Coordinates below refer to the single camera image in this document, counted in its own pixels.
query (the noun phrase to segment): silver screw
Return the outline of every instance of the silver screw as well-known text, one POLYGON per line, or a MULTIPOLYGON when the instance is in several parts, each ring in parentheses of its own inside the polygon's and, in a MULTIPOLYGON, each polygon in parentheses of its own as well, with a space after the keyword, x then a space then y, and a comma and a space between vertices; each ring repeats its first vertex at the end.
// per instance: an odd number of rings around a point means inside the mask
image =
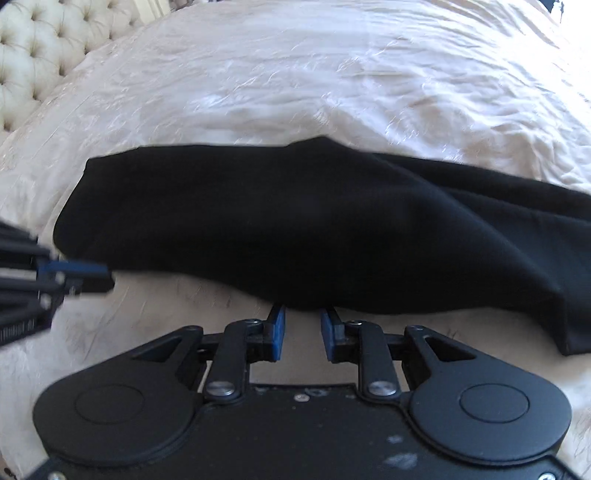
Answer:
POLYGON ((41 304, 42 309, 49 310, 51 308, 51 296, 47 293, 42 294, 39 297, 39 303, 41 304))
POLYGON ((47 475, 47 480, 67 480, 66 476, 61 472, 52 472, 47 475))
POLYGON ((376 395, 377 397, 389 397, 396 393, 396 387, 394 384, 392 382, 386 382, 385 380, 371 382, 368 390, 369 393, 376 395))
POLYGON ((66 274, 64 272, 57 272, 56 273, 56 282, 58 282, 60 285, 63 285, 64 283, 66 283, 66 274))
POLYGON ((227 397, 236 391, 236 387, 234 387, 233 383, 217 380, 215 382, 209 382, 206 390, 207 393, 214 397, 227 397))

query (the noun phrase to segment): white bedspread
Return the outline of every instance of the white bedspread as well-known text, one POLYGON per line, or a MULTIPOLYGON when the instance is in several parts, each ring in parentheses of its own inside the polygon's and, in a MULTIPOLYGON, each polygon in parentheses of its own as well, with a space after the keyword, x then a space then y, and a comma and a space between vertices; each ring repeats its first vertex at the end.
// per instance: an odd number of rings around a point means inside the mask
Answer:
MULTIPOLYGON (((9 137, 0 216, 50 243, 89 157, 315 135, 591 193, 590 84, 572 52, 535 0, 196 5, 91 52, 9 137)), ((0 450, 20 475, 44 459, 31 408, 58 378, 181 325, 221 331, 268 308, 181 275, 120 274, 106 298, 66 301, 50 333, 0 351, 0 450)), ((425 324, 556 383, 574 411, 561 458, 591 479, 591 356, 563 358, 537 324, 499 310, 365 318, 392 333, 425 324)), ((314 314, 288 312, 285 342, 256 380, 355 379, 354 366, 324 359, 314 314)))

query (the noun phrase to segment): tufted headboard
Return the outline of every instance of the tufted headboard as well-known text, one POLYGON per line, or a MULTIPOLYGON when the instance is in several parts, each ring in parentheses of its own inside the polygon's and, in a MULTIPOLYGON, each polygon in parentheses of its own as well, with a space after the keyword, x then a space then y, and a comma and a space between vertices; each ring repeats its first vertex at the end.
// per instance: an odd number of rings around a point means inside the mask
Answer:
POLYGON ((88 52, 140 24, 134 0, 8 2, 0 10, 0 143, 88 52))

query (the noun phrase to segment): mattress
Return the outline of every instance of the mattress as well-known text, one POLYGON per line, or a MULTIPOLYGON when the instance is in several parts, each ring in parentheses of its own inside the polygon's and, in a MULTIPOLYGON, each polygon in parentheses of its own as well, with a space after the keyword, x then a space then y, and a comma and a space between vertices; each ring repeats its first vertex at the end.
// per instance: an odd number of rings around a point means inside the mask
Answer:
MULTIPOLYGON (((537 0, 238 0, 182 9, 87 55, 0 146, 0 217, 51 245, 88 158, 139 145, 345 145, 466 163, 591 193, 589 82, 537 0)), ((45 458, 31 409, 55 380, 182 325, 219 332, 270 305, 174 274, 116 274, 68 300, 51 332, 0 351, 0 450, 45 458)), ((591 479, 591 356, 562 357, 533 320, 494 309, 364 318, 421 323, 558 385, 560 457, 591 479)), ((289 311, 283 360, 252 379, 354 381, 326 362, 316 313, 289 311)))

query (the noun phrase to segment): folded black garment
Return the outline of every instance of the folded black garment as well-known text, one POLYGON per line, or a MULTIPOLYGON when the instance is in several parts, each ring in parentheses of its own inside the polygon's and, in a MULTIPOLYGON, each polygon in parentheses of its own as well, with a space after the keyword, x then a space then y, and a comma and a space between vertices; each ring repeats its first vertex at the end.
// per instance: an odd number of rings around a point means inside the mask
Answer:
POLYGON ((591 197, 481 168, 327 138, 137 148, 88 161, 54 240, 298 309, 517 310, 591 352, 591 197))

